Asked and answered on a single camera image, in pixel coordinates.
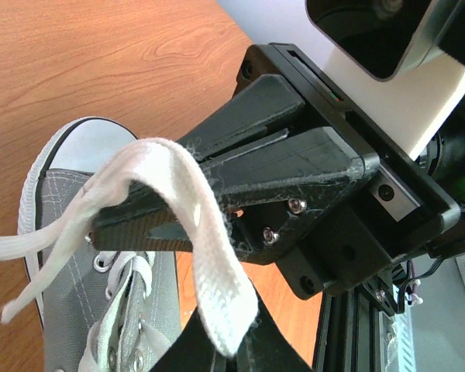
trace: black cable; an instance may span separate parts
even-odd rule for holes
[[[413,281],[416,281],[417,279],[426,279],[427,277],[430,277],[431,275],[433,275],[437,271],[437,269],[439,269],[439,266],[441,266],[443,261],[444,259],[442,257],[436,259],[436,261],[434,261],[431,267],[424,274],[419,275],[417,277],[410,277],[409,279],[407,279],[401,284],[400,289],[398,291],[398,311],[397,311],[398,314],[403,314],[405,312],[405,292],[406,292],[408,285],[412,283]]]

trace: shoe sole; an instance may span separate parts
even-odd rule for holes
[[[113,120],[97,117],[97,116],[87,116],[81,119],[74,120],[61,129],[59,129],[53,136],[50,138],[45,147],[41,150],[40,154],[34,161],[33,165],[29,169],[29,172],[22,186],[21,199],[19,204],[19,218],[17,222],[17,233],[18,235],[32,233],[36,231],[41,226],[41,188],[38,187],[41,180],[45,177],[46,172],[50,168],[50,165],[57,154],[58,149],[65,141],[67,136],[76,129],[83,122],[88,120],[100,119],[106,120],[108,122],[113,122],[118,126],[121,126],[119,123],[114,122]],[[128,132],[130,132],[126,127],[121,126]],[[24,263],[26,266],[26,275],[28,281],[31,281],[40,271],[40,253],[31,253],[24,257]],[[36,297],[36,307],[40,315],[40,322],[43,328],[43,296],[39,295]]]

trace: wooden table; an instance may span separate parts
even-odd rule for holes
[[[0,0],[0,236],[16,233],[23,180],[64,123],[101,115],[177,139],[231,97],[250,41],[214,0]],[[183,321],[194,308],[179,256]],[[275,267],[247,267],[283,334],[310,360],[319,298],[299,301]],[[0,263],[0,307],[26,285]],[[34,305],[0,325],[0,371],[43,369]]]

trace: gray canvas fabric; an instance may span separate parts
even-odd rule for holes
[[[47,226],[59,218],[89,175],[68,170],[49,170],[41,184],[41,222]],[[43,252],[45,260],[51,249]],[[144,285],[138,273],[125,270],[123,277],[129,277],[124,296],[108,307],[105,288],[109,273],[101,274],[94,270],[93,260],[98,251],[91,244],[84,244],[69,260],[53,283],[44,291],[44,340],[45,371],[63,369],[65,372],[78,370],[89,329],[96,322],[112,319],[108,309],[116,312],[116,322],[111,332],[99,332],[96,335],[101,343],[94,343],[93,355],[100,355],[98,346],[110,344],[117,352],[117,370],[132,370],[134,356],[143,355],[146,369],[155,363],[149,350],[145,350],[144,335],[138,330],[139,317],[142,316],[151,326],[160,330],[171,342],[181,332],[179,303],[177,295],[177,276],[174,253],[157,253],[153,265],[151,295],[144,300]]]

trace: shoe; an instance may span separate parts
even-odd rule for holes
[[[136,141],[107,119],[79,119],[55,134],[28,173],[19,235],[0,237],[0,260],[25,257],[30,279],[2,309],[2,323],[36,299],[46,371],[148,371],[181,333],[174,253],[105,252],[90,239],[99,210],[124,202],[132,181],[160,194],[193,244],[198,313],[222,355],[235,355],[258,313],[192,155],[166,139]],[[128,224],[121,234],[131,231]]]

